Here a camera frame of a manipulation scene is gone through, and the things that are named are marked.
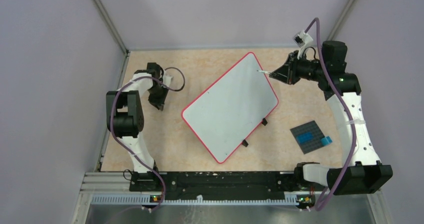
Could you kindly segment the green white marker pen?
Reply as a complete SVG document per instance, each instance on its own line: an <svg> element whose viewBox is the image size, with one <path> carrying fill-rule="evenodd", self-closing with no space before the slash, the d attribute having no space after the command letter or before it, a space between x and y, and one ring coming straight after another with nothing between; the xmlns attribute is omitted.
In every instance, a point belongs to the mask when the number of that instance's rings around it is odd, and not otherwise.
<svg viewBox="0 0 424 224"><path fill-rule="evenodd" d="M269 75L269 74L271 74L272 72L270 72L270 71L265 71L265 70L257 70L257 72L259 72L259 73L263 73L263 74L266 74L266 75Z"/></svg>

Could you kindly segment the red-edged whiteboard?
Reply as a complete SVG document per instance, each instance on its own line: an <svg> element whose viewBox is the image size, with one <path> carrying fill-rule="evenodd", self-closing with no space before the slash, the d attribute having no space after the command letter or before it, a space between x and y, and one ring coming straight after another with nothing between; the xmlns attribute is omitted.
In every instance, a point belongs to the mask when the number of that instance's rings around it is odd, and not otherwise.
<svg viewBox="0 0 424 224"><path fill-rule="evenodd" d="M248 52L186 106L181 118L222 164L278 104L257 56Z"/></svg>

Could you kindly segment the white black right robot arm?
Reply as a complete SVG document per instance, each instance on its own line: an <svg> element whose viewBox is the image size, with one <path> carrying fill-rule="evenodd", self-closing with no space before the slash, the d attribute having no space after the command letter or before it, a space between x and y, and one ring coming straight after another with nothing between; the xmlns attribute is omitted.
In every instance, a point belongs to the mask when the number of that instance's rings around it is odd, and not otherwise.
<svg viewBox="0 0 424 224"><path fill-rule="evenodd" d="M391 165L381 162L374 150L362 111L358 77L347 73L347 45L341 41L324 41L320 59L308 60L299 51L290 53L285 63L269 77L288 85L301 79L315 81L333 112L342 146L342 168L319 163L297 164L293 184L307 190L320 184L334 195L373 194L392 176Z"/></svg>

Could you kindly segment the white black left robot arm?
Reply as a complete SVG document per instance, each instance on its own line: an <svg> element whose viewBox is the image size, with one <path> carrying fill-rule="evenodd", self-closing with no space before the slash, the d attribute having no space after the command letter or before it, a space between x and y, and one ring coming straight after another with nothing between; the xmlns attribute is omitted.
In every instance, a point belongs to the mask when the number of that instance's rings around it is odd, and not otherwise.
<svg viewBox="0 0 424 224"><path fill-rule="evenodd" d="M106 94L107 128L130 155L135 175L132 180L141 178L141 184L149 191L156 190L161 181L143 137L145 119L141 96L148 92L149 104L162 111L168 94L165 85L171 83L164 75L160 65L149 62L146 69L136 71L120 90Z"/></svg>

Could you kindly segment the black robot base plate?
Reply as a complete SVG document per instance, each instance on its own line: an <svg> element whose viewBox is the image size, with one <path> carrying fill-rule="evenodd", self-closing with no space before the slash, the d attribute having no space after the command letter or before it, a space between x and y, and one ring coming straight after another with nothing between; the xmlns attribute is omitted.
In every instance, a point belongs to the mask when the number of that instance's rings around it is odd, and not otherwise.
<svg viewBox="0 0 424 224"><path fill-rule="evenodd" d="M165 200L193 200L201 195L210 201L283 200L288 193L311 190L323 186L301 181L292 172L163 172L158 180L131 180L131 192L158 192Z"/></svg>

